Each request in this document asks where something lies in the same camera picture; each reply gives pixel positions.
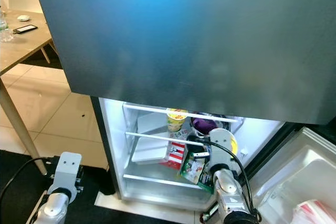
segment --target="table top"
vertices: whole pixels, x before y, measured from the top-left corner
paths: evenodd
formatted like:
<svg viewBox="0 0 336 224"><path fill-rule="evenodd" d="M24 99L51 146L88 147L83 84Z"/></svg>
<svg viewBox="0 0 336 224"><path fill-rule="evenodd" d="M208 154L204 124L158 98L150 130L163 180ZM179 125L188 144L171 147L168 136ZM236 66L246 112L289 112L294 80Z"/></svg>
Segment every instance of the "table top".
<svg viewBox="0 0 336 224"><path fill-rule="evenodd" d="M30 20L21 22L17 19L20 15L28 15ZM0 75L51 41L51 34L42 13L7 10L5 12L5 19L10 29L27 25L34 25L38 28L23 34L13 34L14 39L9 42L0 42Z"/></svg>

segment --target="plastic bag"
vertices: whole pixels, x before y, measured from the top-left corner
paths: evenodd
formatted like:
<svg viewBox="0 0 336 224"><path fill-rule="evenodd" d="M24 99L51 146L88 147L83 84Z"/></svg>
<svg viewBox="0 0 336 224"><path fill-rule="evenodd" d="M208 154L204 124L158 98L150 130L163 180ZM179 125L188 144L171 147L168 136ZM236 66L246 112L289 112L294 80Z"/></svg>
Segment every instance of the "plastic bag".
<svg viewBox="0 0 336 224"><path fill-rule="evenodd" d="M336 224L333 210L322 202L311 199L299 204L293 213L291 224Z"/></svg>

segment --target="red and white box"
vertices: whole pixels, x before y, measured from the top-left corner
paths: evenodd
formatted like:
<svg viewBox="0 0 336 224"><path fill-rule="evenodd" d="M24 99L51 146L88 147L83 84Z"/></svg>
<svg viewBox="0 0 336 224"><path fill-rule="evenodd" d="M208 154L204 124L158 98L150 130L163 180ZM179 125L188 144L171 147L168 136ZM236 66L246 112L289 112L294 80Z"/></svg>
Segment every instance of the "red and white box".
<svg viewBox="0 0 336 224"><path fill-rule="evenodd" d="M160 163L161 165L179 170L183 161L185 144L172 142L169 150L168 161Z"/></svg>

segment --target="yellow lid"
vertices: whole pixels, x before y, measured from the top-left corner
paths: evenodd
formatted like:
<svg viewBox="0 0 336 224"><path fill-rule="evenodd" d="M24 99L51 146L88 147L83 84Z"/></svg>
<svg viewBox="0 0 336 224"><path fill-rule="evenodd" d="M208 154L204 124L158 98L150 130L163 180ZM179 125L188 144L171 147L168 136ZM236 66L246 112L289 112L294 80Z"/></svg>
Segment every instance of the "yellow lid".
<svg viewBox="0 0 336 224"><path fill-rule="evenodd" d="M238 153L238 143L233 137L231 137L231 151L235 155Z"/></svg>
<svg viewBox="0 0 336 224"><path fill-rule="evenodd" d="M177 112L188 112L187 110L180 110L180 109L167 109L170 111L177 111ZM175 120L183 120L186 119L186 115L175 115L175 114L167 114L170 118L175 119Z"/></svg>

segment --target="metal bracket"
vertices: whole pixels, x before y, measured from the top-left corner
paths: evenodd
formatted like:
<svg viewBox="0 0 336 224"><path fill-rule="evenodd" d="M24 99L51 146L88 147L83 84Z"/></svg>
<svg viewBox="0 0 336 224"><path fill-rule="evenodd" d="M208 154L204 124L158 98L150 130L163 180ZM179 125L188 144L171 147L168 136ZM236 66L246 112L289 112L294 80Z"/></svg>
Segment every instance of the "metal bracket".
<svg viewBox="0 0 336 224"><path fill-rule="evenodd" d="M57 188L65 188L71 192L69 203L73 202L77 194L75 187L77 173L82 156L77 153L63 152L58 161L54 183L49 187L48 194Z"/></svg>
<svg viewBox="0 0 336 224"><path fill-rule="evenodd" d="M220 144L221 146L231 150L231 132L222 128L216 128L209 132L211 142ZM231 169L231 156L224 153L221 149L212 146L210 165L227 164Z"/></svg>

